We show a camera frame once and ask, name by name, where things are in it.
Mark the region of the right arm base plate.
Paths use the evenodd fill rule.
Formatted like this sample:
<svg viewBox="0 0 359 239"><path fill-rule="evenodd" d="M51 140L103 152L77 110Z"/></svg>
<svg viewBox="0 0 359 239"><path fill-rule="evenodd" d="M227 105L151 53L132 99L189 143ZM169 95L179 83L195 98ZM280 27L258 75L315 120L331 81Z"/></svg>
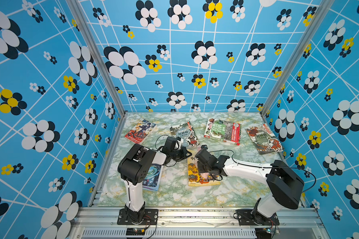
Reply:
<svg viewBox="0 0 359 239"><path fill-rule="evenodd" d="M233 217L238 220L240 226L272 227L280 225L276 214L270 218L266 218L260 214L252 214L252 210L250 209L238 209L233 214Z"/></svg>

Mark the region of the red manga book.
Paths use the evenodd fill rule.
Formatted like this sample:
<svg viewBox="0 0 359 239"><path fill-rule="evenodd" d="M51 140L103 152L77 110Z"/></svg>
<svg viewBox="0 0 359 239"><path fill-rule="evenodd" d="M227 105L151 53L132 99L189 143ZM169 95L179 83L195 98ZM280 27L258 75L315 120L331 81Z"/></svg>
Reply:
<svg viewBox="0 0 359 239"><path fill-rule="evenodd" d="M125 135L125 138L133 143L141 144L155 127L155 123L141 119L136 126Z"/></svg>

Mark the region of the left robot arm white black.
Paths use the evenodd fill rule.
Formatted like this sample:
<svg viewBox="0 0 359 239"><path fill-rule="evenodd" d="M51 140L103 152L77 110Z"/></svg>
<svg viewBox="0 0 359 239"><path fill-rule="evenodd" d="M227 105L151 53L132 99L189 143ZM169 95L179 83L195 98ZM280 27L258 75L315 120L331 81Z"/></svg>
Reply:
<svg viewBox="0 0 359 239"><path fill-rule="evenodd" d="M134 144L118 165L118 172L124 181L127 191L123 220L139 224L147 219L143 198L143 180L152 164L167 165L171 160L183 161L192 153L182 145L181 139L168 137L163 146L152 149Z"/></svg>

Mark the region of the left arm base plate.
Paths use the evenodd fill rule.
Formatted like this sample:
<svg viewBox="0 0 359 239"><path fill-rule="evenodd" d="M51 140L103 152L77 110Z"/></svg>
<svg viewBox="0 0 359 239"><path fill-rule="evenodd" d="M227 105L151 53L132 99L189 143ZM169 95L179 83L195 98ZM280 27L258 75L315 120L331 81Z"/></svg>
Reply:
<svg viewBox="0 0 359 239"><path fill-rule="evenodd" d="M119 211L118 225L156 225L158 221L158 209L142 209L134 212L123 208Z"/></svg>

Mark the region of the yellow Chinese history picture book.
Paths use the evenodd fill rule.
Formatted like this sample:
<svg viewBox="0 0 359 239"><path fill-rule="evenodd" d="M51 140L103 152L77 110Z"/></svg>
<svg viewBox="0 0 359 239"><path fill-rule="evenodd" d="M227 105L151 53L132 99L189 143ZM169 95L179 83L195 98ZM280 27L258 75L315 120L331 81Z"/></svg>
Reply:
<svg viewBox="0 0 359 239"><path fill-rule="evenodd" d="M193 187L220 185L220 182L214 180L196 159L196 151L190 152L192 156L187 159L188 185Z"/></svg>

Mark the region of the grey teal warrior book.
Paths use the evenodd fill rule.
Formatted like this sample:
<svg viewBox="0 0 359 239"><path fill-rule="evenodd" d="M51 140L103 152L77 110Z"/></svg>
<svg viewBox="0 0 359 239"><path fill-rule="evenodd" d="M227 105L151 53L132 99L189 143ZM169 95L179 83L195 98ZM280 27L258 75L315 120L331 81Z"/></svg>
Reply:
<svg viewBox="0 0 359 239"><path fill-rule="evenodd" d="M180 125L171 126L170 132L173 137L179 137L182 140L181 145L187 148L199 146L198 137L196 136L190 121Z"/></svg>

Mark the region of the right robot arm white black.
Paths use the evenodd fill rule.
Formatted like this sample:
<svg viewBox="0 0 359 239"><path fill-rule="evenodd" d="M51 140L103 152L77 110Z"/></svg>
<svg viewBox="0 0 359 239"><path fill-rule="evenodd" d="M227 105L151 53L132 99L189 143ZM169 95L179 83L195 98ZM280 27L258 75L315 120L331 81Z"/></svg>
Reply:
<svg viewBox="0 0 359 239"><path fill-rule="evenodd" d="M267 185L270 193L259 198L248 219L264 225L282 209L296 210L304 188L304 181L292 168L281 160L273 163L239 163L233 157L220 155L216 158L202 146L195 158L201 168L216 177L236 176Z"/></svg>

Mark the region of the white book with galaxy cover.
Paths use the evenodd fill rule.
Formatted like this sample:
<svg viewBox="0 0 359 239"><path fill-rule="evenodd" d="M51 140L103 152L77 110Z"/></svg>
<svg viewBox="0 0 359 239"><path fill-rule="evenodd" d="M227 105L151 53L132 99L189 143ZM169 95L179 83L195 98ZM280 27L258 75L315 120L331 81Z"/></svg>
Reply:
<svg viewBox="0 0 359 239"><path fill-rule="evenodd" d="M148 191L158 191L162 172L162 165L152 164L149 168L147 176L143 180L143 189Z"/></svg>

